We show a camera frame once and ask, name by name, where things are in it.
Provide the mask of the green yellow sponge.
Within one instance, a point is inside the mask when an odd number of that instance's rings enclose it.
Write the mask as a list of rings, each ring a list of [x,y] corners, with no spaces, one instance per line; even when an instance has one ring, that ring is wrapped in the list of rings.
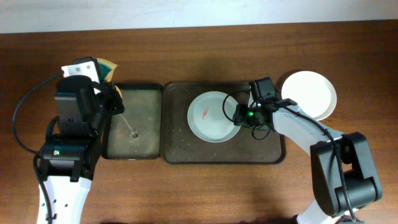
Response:
[[[101,73],[101,75],[99,76],[99,82],[111,82],[114,71],[118,67],[118,65],[103,58],[97,58],[97,61]]]

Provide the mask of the white plate bottom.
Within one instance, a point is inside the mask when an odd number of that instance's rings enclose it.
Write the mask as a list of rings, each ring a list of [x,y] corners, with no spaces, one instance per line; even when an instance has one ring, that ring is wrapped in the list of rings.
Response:
[[[283,99],[295,101],[310,117],[321,121],[336,108],[337,94],[334,86],[323,75],[312,71],[291,74],[281,86]]]

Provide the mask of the pale green plate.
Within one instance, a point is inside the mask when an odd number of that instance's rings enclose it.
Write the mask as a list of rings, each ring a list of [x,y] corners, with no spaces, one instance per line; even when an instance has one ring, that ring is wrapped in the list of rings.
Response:
[[[238,102],[221,91],[208,91],[197,96],[188,107],[188,126],[198,138],[212,143],[225,142],[240,130],[231,119]]]

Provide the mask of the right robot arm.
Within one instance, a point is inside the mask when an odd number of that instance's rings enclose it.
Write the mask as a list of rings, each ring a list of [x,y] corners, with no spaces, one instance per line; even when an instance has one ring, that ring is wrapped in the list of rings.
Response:
[[[291,223],[359,223],[355,212],[382,198],[382,185],[368,140],[345,134],[281,99],[269,77],[248,83],[250,103],[238,104],[236,126],[281,134],[310,156],[314,201]]]

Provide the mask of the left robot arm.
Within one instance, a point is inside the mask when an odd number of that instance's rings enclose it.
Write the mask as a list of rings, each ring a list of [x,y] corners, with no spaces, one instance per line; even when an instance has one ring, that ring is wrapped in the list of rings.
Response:
[[[86,57],[62,67],[56,84],[58,115],[34,157],[39,180],[38,223],[79,223],[95,166],[106,149],[112,116],[124,111],[111,81],[116,64]]]

